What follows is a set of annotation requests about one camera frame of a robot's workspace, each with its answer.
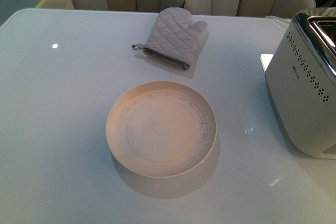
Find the ceramic plate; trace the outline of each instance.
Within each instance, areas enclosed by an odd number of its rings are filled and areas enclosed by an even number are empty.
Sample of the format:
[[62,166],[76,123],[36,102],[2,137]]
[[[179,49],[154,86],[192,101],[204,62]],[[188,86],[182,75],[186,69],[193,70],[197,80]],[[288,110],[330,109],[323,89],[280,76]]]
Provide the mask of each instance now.
[[207,101],[177,82],[155,81],[126,92],[113,105],[106,137],[129,170],[164,178],[188,172],[210,153],[217,134]]

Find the glossy tabletop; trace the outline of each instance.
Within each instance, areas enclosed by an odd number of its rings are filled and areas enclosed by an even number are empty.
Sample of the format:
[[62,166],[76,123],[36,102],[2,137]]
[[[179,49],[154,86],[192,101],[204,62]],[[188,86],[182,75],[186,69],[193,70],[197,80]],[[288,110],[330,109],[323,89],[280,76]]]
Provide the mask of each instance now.
[[[132,50],[156,17],[25,9],[0,27],[0,223],[335,223],[336,161],[296,150],[267,95],[260,55],[288,24],[193,16],[209,33],[185,71]],[[208,158],[168,179],[128,171],[105,136],[115,101],[156,80],[197,90],[218,124]]]

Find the white toaster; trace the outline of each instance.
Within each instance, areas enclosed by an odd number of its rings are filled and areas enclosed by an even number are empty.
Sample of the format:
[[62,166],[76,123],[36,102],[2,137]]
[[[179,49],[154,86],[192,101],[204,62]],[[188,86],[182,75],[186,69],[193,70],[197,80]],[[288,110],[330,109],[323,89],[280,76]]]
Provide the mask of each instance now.
[[265,72],[282,129],[302,152],[336,159],[336,8],[306,9],[289,24]]

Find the oven mitt hanging loop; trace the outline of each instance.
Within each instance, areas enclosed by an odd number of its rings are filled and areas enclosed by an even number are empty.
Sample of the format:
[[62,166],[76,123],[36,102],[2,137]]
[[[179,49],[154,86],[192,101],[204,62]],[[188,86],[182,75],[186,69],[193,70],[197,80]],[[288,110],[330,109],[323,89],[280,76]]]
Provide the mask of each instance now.
[[161,11],[147,42],[132,45],[149,56],[188,69],[193,63],[199,43],[207,32],[207,23],[193,24],[192,14],[183,8]]

